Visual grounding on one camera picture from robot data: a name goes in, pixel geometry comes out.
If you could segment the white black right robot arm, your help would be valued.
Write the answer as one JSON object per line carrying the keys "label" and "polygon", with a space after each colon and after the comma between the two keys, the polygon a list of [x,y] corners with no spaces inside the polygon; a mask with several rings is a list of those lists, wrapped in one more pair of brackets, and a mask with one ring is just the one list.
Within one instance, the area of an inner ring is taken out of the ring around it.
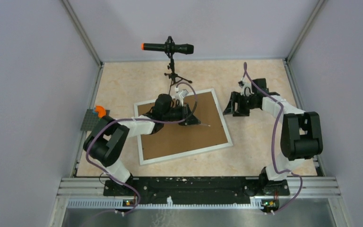
{"label": "white black right robot arm", "polygon": [[274,129],[272,163],[264,167],[259,175],[259,191],[271,195],[291,171],[323,151],[320,116],[316,112],[306,112],[291,105],[277,92],[270,92],[265,79],[255,79],[252,83],[241,80],[238,85],[241,91],[231,93],[224,115],[249,116],[252,109],[260,109],[275,117],[274,127],[278,123],[282,124],[281,153],[275,154]]}

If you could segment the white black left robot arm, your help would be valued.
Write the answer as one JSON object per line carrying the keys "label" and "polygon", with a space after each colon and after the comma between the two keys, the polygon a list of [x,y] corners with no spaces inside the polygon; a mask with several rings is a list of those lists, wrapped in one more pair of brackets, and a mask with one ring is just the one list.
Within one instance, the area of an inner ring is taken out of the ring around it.
{"label": "white black left robot arm", "polygon": [[87,162],[112,178],[114,188],[120,195],[130,194],[133,183],[129,179],[132,174],[120,160],[126,140],[155,134],[166,124],[200,124],[194,116],[198,96],[194,98],[194,106],[190,107],[188,103],[182,103],[182,97],[173,99],[169,94],[160,94],[149,111],[137,118],[103,116],[83,144]]}

